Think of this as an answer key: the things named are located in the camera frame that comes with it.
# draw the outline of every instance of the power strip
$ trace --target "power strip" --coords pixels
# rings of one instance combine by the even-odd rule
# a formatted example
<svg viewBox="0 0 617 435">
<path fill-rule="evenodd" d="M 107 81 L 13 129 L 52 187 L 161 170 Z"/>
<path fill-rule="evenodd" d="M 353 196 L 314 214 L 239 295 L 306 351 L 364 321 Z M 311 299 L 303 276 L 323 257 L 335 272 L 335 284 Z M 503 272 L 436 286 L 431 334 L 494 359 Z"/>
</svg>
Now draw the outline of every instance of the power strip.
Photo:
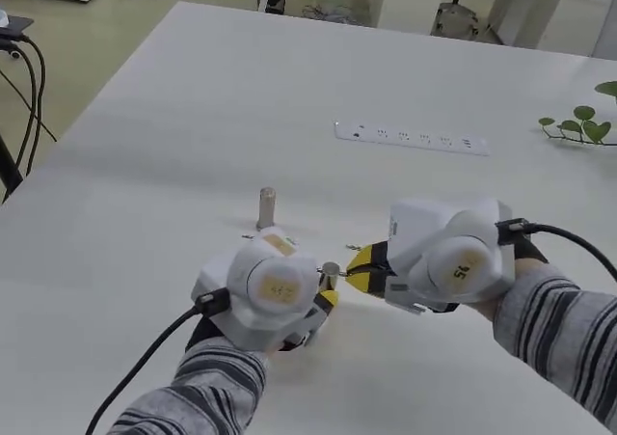
<svg viewBox="0 0 617 435">
<path fill-rule="evenodd" d="M 486 140 L 470 136 L 418 133 L 390 126 L 335 122 L 335 136 L 346 141 L 388 144 L 405 148 L 440 150 L 444 152 L 491 155 Z"/>
</svg>

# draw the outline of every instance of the cable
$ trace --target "cable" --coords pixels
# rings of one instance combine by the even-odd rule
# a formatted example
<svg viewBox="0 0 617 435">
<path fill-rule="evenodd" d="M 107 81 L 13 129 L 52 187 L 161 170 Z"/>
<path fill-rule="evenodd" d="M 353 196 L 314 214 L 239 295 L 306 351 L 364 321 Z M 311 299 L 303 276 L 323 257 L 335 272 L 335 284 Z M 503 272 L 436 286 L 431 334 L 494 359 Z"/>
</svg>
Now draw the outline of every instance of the cable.
<svg viewBox="0 0 617 435">
<path fill-rule="evenodd" d="M 37 118 L 37 129 L 35 130 L 35 139 L 32 143 L 32 149 L 30 150 L 30 157 L 28 158 L 28 168 L 26 169 L 26 175 L 30 175 L 30 172 L 32 172 L 32 164 L 35 161 L 35 155 L 37 154 L 37 149 L 39 148 L 39 139 L 40 139 L 40 128 L 42 125 L 42 95 L 43 92 L 45 91 L 45 84 L 47 82 L 47 66 L 45 65 L 45 58 L 42 55 L 42 52 L 40 51 L 40 48 L 37 46 L 37 44 L 32 41 L 30 39 L 30 37 L 25 36 L 23 37 L 23 40 L 26 42 L 26 44 L 30 44 L 32 46 L 32 48 L 35 50 L 35 52 L 37 53 L 37 56 L 39 57 L 39 63 L 40 63 L 40 86 L 39 86 L 39 97 L 37 98 L 37 114 L 38 118 Z"/>
<path fill-rule="evenodd" d="M 336 6 L 330 12 L 325 11 L 320 5 L 304 6 L 302 8 L 302 17 L 311 18 L 313 20 L 326 20 L 334 23 L 345 23 L 349 25 L 360 25 L 353 17 L 353 11 L 347 6 Z"/>
<path fill-rule="evenodd" d="M 229 296 L 229 290 L 225 287 L 213 290 L 200 296 L 195 302 L 195 306 L 188 312 L 179 317 L 171 326 L 163 331 L 158 338 L 152 343 L 152 345 L 146 350 L 146 353 L 139 359 L 137 364 L 128 371 L 128 374 L 120 381 L 116 388 L 105 398 L 102 404 L 98 407 L 88 429 L 86 435 L 93 435 L 96 425 L 100 421 L 107 408 L 114 402 L 118 395 L 130 384 L 131 380 L 135 378 L 140 370 L 146 365 L 152 355 L 159 349 L 165 340 L 167 340 L 171 334 L 173 334 L 182 324 L 188 321 L 191 317 L 201 314 L 203 317 L 212 317 L 215 314 L 225 312 L 231 306 L 231 299 Z"/>
<path fill-rule="evenodd" d="M 126 386 L 135 378 L 137 373 L 142 370 L 142 368 L 146 365 L 148 360 L 152 357 L 154 352 L 158 350 L 158 348 L 163 344 L 163 342 L 169 338 L 171 334 L 173 334 L 177 328 L 179 328 L 182 324 L 188 321 L 191 317 L 196 316 L 200 313 L 198 307 L 193 307 L 191 310 L 183 314 L 179 317 L 174 323 L 169 326 L 163 333 L 152 343 L 152 345 L 146 350 L 146 353 L 139 359 L 137 364 L 128 371 L 126 376 L 120 381 L 120 383 L 116 386 L 116 388 L 105 398 L 102 404 L 98 407 L 90 424 L 88 425 L 88 429 L 86 430 L 86 435 L 93 435 L 94 429 L 96 425 L 100 421 L 100 418 L 103 416 L 103 413 L 109 408 L 112 402 L 118 397 L 118 395 L 126 388 Z"/>
<path fill-rule="evenodd" d="M 32 132 L 32 125 L 35 121 L 35 115 L 36 115 L 36 106 L 37 106 L 37 76 L 35 75 L 35 69 L 34 67 L 32 67 L 32 62 L 30 62 L 30 58 L 28 57 L 28 54 L 26 54 L 23 49 L 21 49 L 20 47 L 18 47 L 17 45 L 13 48 L 13 51 L 19 53 L 19 55 L 21 56 L 21 59 L 23 59 L 23 61 L 26 63 L 26 66 L 28 67 L 28 72 L 30 74 L 30 88 L 31 88 L 31 105 L 32 108 L 30 109 L 30 117 L 28 118 L 28 125 L 26 126 L 26 132 L 23 136 L 23 141 L 21 142 L 21 146 L 19 148 L 19 154 L 17 155 L 17 159 L 15 160 L 15 165 L 17 167 L 17 169 L 19 168 L 19 165 L 21 164 L 21 160 L 23 159 L 23 155 L 26 151 L 26 146 L 28 145 L 28 141 L 30 140 L 30 133 Z M 15 182 L 18 180 L 17 175 L 15 175 L 15 178 L 13 180 L 13 185 L 9 186 L 9 188 L 14 188 Z M 11 195 L 11 192 L 9 192 L 9 190 L 7 189 L 7 192 L 4 195 L 4 199 L 2 200 L 2 202 L 6 202 L 7 198 Z"/>
<path fill-rule="evenodd" d="M 574 242 L 575 244 L 579 245 L 580 247 L 585 249 L 587 252 L 589 252 L 591 255 L 593 255 L 602 264 L 602 266 L 606 268 L 606 271 L 610 273 L 613 279 L 617 281 L 617 268 L 615 268 L 615 266 L 613 265 L 613 263 L 610 262 L 608 257 L 605 254 L 603 254 L 599 249 L 597 249 L 596 246 L 594 246 L 590 242 L 587 242 L 582 237 L 576 234 L 573 234 L 569 231 L 562 230 L 561 228 L 557 228 L 555 226 L 538 225 L 536 223 L 527 223 L 523 225 L 523 232 L 525 234 L 535 234 L 537 232 L 547 232 L 549 234 L 558 235 L 560 237 L 570 240 L 571 242 Z"/>
<path fill-rule="evenodd" d="M 13 88 L 13 90 L 17 93 L 17 95 L 21 98 L 21 101 L 24 103 L 24 105 L 26 107 L 28 107 L 28 110 L 32 109 L 32 106 L 30 105 L 30 103 L 28 102 L 28 99 L 26 99 L 26 96 L 23 95 L 23 93 L 19 90 L 19 88 L 15 85 L 15 83 L 11 80 L 11 78 L 9 78 L 7 76 L 7 74 L 2 71 L 2 69 L 0 68 L 0 76 L 2 76 L 7 83 L 9 83 L 9 86 L 11 86 L 11 88 Z M 53 140 L 54 143 L 58 142 L 58 138 L 56 137 L 56 135 L 47 127 L 47 125 L 41 120 L 40 124 L 42 125 L 42 129 L 45 130 L 45 132 L 49 135 L 49 137 Z"/>
</svg>

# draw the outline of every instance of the striped sleeve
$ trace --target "striped sleeve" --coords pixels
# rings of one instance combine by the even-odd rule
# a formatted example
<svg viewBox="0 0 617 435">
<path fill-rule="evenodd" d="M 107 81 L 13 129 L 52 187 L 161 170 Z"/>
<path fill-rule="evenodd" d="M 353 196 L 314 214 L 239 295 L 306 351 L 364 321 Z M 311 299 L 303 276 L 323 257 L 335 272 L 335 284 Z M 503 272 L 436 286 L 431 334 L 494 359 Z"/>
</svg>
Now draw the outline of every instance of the striped sleeve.
<svg viewBox="0 0 617 435">
<path fill-rule="evenodd" d="M 184 355 L 169 387 L 135 401 L 109 435 L 213 435 L 245 431 L 265 385 L 264 353 L 224 338 L 199 342 Z"/>
<path fill-rule="evenodd" d="M 510 354 L 617 433 L 617 298 L 546 265 L 516 281 L 494 323 Z"/>
</svg>

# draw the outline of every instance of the table surface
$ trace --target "table surface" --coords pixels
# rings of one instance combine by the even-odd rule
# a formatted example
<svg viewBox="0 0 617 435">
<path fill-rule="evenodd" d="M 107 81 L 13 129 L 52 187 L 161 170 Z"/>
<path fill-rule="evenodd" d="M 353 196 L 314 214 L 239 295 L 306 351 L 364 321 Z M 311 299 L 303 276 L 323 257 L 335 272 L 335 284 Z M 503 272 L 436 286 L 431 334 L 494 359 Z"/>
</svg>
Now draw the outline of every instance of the table surface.
<svg viewBox="0 0 617 435">
<path fill-rule="evenodd" d="M 615 256 L 613 150 L 552 142 L 536 120 L 579 103 L 614 118 L 593 87 L 616 78 L 608 61 L 178 4 L 0 211 L 0 431 L 83 433 L 190 307 L 201 266 L 254 228 L 266 185 L 278 223 L 321 261 L 386 237 L 399 198 L 461 194 Z M 481 136 L 492 155 L 339 141 L 335 120 Z M 536 240 L 584 287 L 617 292 L 580 249 Z M 250 433 L 604 433 L 478 314 L 341 295 L 320 339 L 273 363 Z M 169 382 L 191 330 L 104 425 Z"/>
</svg>

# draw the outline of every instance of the hand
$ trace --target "hand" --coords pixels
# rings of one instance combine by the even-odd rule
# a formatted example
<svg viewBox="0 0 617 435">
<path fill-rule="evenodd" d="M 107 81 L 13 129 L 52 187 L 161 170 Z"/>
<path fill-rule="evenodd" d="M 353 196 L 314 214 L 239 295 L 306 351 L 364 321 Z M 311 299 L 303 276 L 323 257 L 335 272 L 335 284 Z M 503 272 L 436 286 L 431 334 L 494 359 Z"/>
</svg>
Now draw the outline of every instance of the hand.
<svg viewBox="0 0 617 435">
<path fill-rule="evenodd" d="M 516 279 L 524 276 L 529 271 L 533 271 L 534 269 L 537 269 L 538 267 L 543 266 L 543 265 L 544 263 L 542 261 L 535 259 L 535 258 L 522 258 L 522 259 L 515 260 L 514 269 L 515 269 Z M 494 300 L 490 300 L 488 302 L 474 303 L 468 306 L 473 308 L 480 314 L 482 314 L 489 321 L 493 322 L 493 320 L 495 319 L 497 310 L 499 308 L 499 305 L 501 304 L 501 300 L 503 300 L 504 296 L 505 296 L 505 293 L 503 293 L 500 297 Z"/>
</svg>

